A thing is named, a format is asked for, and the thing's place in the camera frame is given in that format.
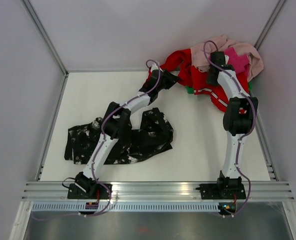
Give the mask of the red trousers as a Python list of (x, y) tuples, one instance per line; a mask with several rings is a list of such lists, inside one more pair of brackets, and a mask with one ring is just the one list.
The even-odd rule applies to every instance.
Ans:
[[(228, 104), (228, 98), (221, 86), (211, 86), (206, 83), (208, 76), (207, 72), (200, 72), (196, 67), (192, 65), (191, 50), (177, 50), (173, 52), (166, 59), (165, 63), (161, 65), (163, 70), (172, 72), (179, 68), (178, 76), (181, 78), (179, 82), (183, 86), (194, 88), (197, 93), (195, 95), (209, 95), (212, 103), (222, 112), (226, 111)], [(248, 93), (248, 81), (247, 76), (244, 73), (236, 74), (237, 80)]]

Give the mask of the light pink trousers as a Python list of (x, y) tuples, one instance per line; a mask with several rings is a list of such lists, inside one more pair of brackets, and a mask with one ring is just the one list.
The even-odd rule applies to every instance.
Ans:
[(209, 57), (210, 53), (216, 50), (225, 52), (225, 55), (229, 56), (229, 60), (232, 60), (233, 57), (229, 49), (234, 49), (238, 57), (247, 57), (248, 64), (244, 68), (248, 82), (263, 71), (264, 64), (261, 56), (251, 44), (230, 39), (225, 34), (211, 37), (209, 40), (213, 41), (213, 43), (201, 42), (190, 48), (192, 65), (200, 72), (209, 70), (210, 63), (206, 60), (206, 57)]

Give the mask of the magenta pink trousers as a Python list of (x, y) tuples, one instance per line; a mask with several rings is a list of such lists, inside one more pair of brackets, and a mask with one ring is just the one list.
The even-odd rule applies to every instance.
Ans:
[(224, 54), (228, 56), (228, 65), (232, 65), (236, 74), (249, 73), (249, 59), (246, 54), (238, 55), (234, 48), (230, 47), (224, 50)]

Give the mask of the black white-splattered trousers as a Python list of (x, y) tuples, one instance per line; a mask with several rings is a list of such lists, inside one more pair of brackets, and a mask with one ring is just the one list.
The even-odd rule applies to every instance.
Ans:
[[(92, 155), (100, 137), (101, 117), (88, 124), (76, 125), (68, 129), (64, 152), (66, 161), (85, 165)], [(154, 107), (142, 113), (139, 129), (130, 129), (130, 134), (118, 140), (104, 164), (128, 165), (147, 159), (172, 149), (174, 129), (165, 114)]]

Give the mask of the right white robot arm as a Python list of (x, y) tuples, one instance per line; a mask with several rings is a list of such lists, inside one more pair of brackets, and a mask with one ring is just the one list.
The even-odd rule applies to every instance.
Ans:
[(208, 58), (210, 68), (206, 82), (222, 87), (228, 98), (223, 116), (223, 127), (227, 133), (225, 161), (216, 183), (216, 193), (221, 198), (244, 192), (239, 167), (244, 143), (255, 126), (258, 99), (251, 97), (237, 80), (232, 65), (226, 61), (222, 51), (215, 51)]

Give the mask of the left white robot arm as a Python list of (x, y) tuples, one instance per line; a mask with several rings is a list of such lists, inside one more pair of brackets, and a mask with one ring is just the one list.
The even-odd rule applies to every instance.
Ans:
[(150, 77), (134, 97), (123, 104), (116, 102), (109, 104), (101, 124), (98, 143), (84, 169), (75, 177), (74, 184), (83, 197), (87, 199), (94, 197), (98, 185), (105, 188), (106, 192), (111, 196), (109, 188), (99, 182), (95, 174), (102, 168), (118, 140), (131, 131), (128, 125), (131, 114), (152, 104), (161, 90), (170, 89), (180, 80), (178, 76), (161, 69), (156, 61), (153, 61), (150, 72)]

